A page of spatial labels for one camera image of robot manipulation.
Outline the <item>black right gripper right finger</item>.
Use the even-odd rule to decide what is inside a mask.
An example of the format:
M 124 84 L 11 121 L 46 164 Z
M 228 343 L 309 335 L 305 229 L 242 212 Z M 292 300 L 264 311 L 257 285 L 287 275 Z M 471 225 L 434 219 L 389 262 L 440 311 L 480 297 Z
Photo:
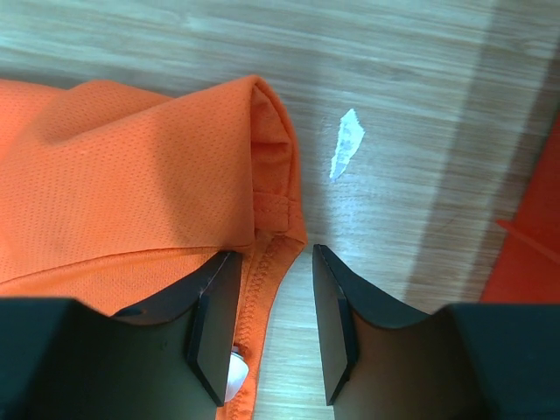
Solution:
M 315 245 L 325 399 L 338 419 L 556 419 L 559 308 L 448 304 L 428 314 Z

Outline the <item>orange t-shirt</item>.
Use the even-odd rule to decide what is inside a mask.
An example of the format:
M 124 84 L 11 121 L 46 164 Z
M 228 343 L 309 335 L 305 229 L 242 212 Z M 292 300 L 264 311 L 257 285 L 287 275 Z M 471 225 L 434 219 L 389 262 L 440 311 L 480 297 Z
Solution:
M 2 81 L 2 295 L 112 314 L 217 251 L 241 253 L 234 343 L 248 377 L 220 419 L 254 415 L 270 310 L 306 243 L 297 136 L 264 79 L 178 98 Z

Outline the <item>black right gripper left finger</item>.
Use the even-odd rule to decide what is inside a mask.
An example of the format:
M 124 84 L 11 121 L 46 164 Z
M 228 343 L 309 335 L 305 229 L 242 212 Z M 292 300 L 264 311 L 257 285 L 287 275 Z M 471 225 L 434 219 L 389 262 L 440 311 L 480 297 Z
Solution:
M 72 298 L 3 299 L 2 418 L 214 418 L 241 273 L 241 255 L 220 252 L 111 316 Z

